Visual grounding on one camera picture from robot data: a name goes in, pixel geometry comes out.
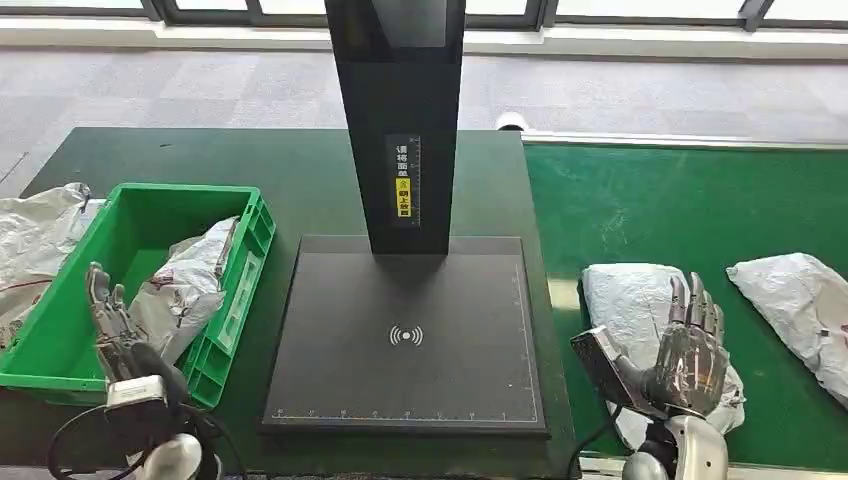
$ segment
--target white plastic bag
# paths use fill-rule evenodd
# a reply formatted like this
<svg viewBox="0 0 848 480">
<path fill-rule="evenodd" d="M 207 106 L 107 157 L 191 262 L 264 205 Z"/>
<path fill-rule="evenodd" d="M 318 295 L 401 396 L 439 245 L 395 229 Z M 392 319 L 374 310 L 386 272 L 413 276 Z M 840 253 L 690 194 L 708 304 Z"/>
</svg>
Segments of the white plastic bag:
<svg viewBox="0 0 848 480">
<path fill-rule="evenodd" d="M 219 280 L 227 264 L 236 217 L 202 237 L 173 245 L 168 261 L 141 285 L 129 308 L 133 326 L 165 361 L 174 363 L 223 305 Z"/>
<path fill-rule="evenodd" d="M 88 229 L 103 200 L 69 183 L 27 199 L 0 199 L 0 352 L 5 350 L 65 258 Z"/>
<path fill-rule="evenodd" d="M 727 276 L 819 384 L 848 408 L 848 282 L 803 253 L 740 262 Z"/>
<path fill-rule="evenodd" d="M 688 299 L 686 278 L 674 267 L 618 263 L 591 265 L 583 270 L 583 291 L 592 325 L 606 325 L 640 369 L 651 368 L 656 362 L 660 337 L 668 324 L 673 276 L 683 281 Z M 725 375 L 721 401 L 707 421 L 718 431 L 729 432 L 745 421 L 744 402 L 742 380 L 731 365 Z M 613 404 L 607 406 L 610 412 L 615 409 Z M 625 445 L 637 449 L 645 441 L 648 423 L 646 417 L 624 410 L 616 428 Z"/>
</svg>

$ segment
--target black cable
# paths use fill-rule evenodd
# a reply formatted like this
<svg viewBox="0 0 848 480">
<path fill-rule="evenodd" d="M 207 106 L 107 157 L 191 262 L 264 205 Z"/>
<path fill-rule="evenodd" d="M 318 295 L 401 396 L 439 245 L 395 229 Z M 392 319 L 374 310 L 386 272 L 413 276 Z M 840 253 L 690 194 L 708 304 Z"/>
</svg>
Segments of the black cable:
<svg viewBox="0 0 848 480">
<path fill-rule="evenodd" d="M 208 413 L 204 412 L 203 410 L 201 410 L 197 407 L 192 407 L 191 405 L 186 405 L 185 403 L 183 403 L 180 406 L 184 410 L 187 410 L 192 415 L 198 416 L 198 417 L 206 420 L 207 422 L 211 423 L 213 427 L 217 428 L 218 431 L 221 432 L 221 436 L 224 437 L 224 440 L 227 441 L 227 445 L 230 446 L 230 450 L 233 452 L 233 458 L 235 458 L 236 468 L 238 468 L 239 476 L 241 476 L 242 480 L 249 480 L 248 477 L 247 477 L 247 469 L 244 468 L 244 462 L 241 460 L 241 455 L 239 454 L 239 451 L 236 448 L 235 443 L 233 443 L 233 439 L 230 436 L 230 433 L 227 431 L 227 429 L 224 427 L 224 425 L 221 424 L 221 423 L 218 423 L 218 421 L 215 420 L 215 417 L 213 417 L 212 415 L 209 415 Z"/>
<path fill-rule="evenodd" d="M 584 448 L 588 447 L 590 443 L 594 442 L 598 439 L 608 428 L 615 425 L 615 420 L 621 415 L 621 411 L 624 410 L 624 407 L 618 405 L 615 407 L 615 410 L 612 412 L 612 415 L 607 418 L 607 421 L 604 422 L 600 427 L 595 429 L 594 432 L 590 433 L 588 437 L 584 438 L 577 446 L 574 447 L 574 451 L 571 452 L 571 457 L 568 459 L 568 475 L 571 475 L 571 472 L 574 471 L 574 464 L 577 462 L 577 458 L 580 456 L 580 452 L 583 451 Z"/>
<path fill-rule="evenodd" d="M 56 446 L 59 444 L 59 440 L 61 440 L 62 436 L 65 434 L 68 428 L 74 423 L 82 420 L 83 418 L 91 415 L 93 413 L 103 412 L 106 409 L 105 405 L 100 405 L 91 409 L 88 409 L 76 417 L 65 422 L 64 425 L 59 427 L 59 430 L 56 430 L 56 433 L 53 434 L 53 438 L 50 439 L 50 444 L 47 446 L 47 470 L 53 475 L 53 478 L 57 480 L 76 480 L 74 477 L 71 477 L 73 473 L 83 473 L 82 471 L 75 472 L 74 470 L 62 470 L 59 468 L 59 460 L 56 458 Z M 150 452 L 145 451 L 138 457 L 138 460 L 135 461 L 132 465 L 122 470 L 120 473 L 110 478 L 109 480 L 121 480 L 129 476 L 132 472 L 134 472 L 138 467 L 140 467 L 145 460 L 147 460 L 147 455 Z"/>
</svg>

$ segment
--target yellow label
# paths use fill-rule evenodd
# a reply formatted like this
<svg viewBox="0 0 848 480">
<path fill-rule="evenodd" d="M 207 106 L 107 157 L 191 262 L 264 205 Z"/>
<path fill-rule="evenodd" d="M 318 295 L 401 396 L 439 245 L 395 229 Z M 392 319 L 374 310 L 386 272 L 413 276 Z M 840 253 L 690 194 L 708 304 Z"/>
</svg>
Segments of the yellow label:
<svg viewBox="0 0 848 480">
<path fill-rule="evenodd" d="M 395 198 L 397 198 L 398 217 L 411 217 L 412 188 L 408 178 L 395 178 Z"/>
</svg>

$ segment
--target wireless symbol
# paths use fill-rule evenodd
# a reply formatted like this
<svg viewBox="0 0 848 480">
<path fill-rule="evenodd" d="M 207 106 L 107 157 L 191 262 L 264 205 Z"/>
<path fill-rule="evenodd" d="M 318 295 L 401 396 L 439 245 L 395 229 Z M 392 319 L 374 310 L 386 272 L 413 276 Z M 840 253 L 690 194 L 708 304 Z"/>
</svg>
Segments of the wireless symbol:
<svg viewBox="0 0 848 480">
<path fill-rule="evenodd" d="M 424 331 L 421 330 L 421 327 L 415 327 L 412 330 L 401 330 L 397 327 L 397 325 L 393 326 L 392 329 L 389 330 L 389 342 L 391 342 L 392 345 L 397 345 L 403 340 L 412 342 L 415 346 L 419 346 L 424 340 Z"/>
</svg>

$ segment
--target green plastic crate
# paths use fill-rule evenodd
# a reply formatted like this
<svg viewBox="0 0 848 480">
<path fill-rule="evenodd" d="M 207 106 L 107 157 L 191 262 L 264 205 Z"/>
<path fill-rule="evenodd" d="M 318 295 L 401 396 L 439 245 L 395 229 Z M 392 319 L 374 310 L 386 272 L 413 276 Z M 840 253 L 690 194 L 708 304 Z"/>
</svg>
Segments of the green plastic crate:
<svg viewBox="0 0 848 480">
<path fill-rule="evenodd" d="M 84 287 L 88 265 L 100 262 L 113 283 L 123 283 L 129 305 L 142 282 L 165 263 L 171 245 L 202 235 L 232 216 L 240 221 L 221 279 L 227 292 L 224 305 L 177 364 L 195 402 L 214 408 L 276 228 L 256 188 L 143 183 L 115 187 L 0 356 L 0 385 L 51 403 L 103 403 L 105 381 L 94 352 Z"/>
</svg>

